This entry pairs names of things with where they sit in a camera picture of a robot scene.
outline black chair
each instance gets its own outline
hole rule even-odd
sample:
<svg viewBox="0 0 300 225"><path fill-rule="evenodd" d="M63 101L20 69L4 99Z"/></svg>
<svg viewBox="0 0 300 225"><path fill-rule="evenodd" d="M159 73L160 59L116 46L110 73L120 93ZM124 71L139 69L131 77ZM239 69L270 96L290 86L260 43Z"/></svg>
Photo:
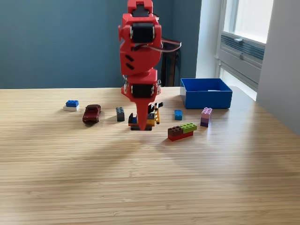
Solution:
<svg viewBox="0 0 300 225"><path fill-rule="evenodd" d="M169 49L174 45L164 43L164 48ZM161 67L161 86L162 87L174 87L175 73L179 74L180 79L180 67L181 67L181 52L180 49L174 52L164 52L162 56Z"/></svg>

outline white wall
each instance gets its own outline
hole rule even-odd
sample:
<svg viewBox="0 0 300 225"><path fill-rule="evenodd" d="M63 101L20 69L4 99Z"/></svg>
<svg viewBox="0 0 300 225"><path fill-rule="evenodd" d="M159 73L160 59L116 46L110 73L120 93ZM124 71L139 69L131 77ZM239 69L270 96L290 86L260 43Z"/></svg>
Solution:
<svg viewBox="0 0 300 225"><path fill-rule="evenodd" d="M216 72L222 0L202 0L196 78L213 78Z"/></svg>
<svg viewBox="0 0 300 225"><path fill-rule="evenodd" d="M274 0L257 102L300 134L300 0Z"/></svg>

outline green lego brick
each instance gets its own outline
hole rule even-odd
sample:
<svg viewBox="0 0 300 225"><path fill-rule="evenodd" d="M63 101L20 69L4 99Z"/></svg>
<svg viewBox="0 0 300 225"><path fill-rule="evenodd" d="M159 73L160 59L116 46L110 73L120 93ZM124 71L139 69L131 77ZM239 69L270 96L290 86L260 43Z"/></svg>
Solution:
<svg viewBox="0 0 300 225"><path fill-rule="evenodd" d="M197 125L194 123L187 123L187 124L181 125L180 127L183 129L184 134L192 132L194 130L197 130Z"/></svg>

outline window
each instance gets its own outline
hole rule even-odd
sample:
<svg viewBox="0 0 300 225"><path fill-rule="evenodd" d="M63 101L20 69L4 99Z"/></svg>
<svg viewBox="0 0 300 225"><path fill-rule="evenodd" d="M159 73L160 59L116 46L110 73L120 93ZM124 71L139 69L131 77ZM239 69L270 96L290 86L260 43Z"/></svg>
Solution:
<svg viewBox="0 0 300 225"><path fill-rule="evenodd" d="M221 68L256 90L274 0L222 0L216 77Z"/></svg>
<svg viewBox="0 0 300 225"><path fill-rule="evenodd" d="M257 92L244 84L238 78L236 78L236 75L233 75L231 72L228 72L225 69L221 68L220 78L224 81L225 84L227 84L227 86L238 87L250 98L256 101Z"/></svg>
<svg viewBox="0 0 300 225"><path fill-rule="evenodd" d="M227 0L224 31L267 42L273 0Z"/></svg>

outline red robot arm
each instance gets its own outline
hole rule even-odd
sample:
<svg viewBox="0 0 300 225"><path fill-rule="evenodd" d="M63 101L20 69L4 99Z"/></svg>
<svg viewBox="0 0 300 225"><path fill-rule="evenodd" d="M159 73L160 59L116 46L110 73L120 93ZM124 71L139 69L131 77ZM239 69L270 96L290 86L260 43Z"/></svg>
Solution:
<svg viewBox="0 0 300 225"><path fill-rule="evenodd" d="M127 76L121 91L135 102L139 128L145 130L148 105L160 94L157 70L153 67L162 52L161 26L153 14L152 0L128 0L127 6L128 13L119 26L119 40L124 39L120 46L121 74Z"/></svg>

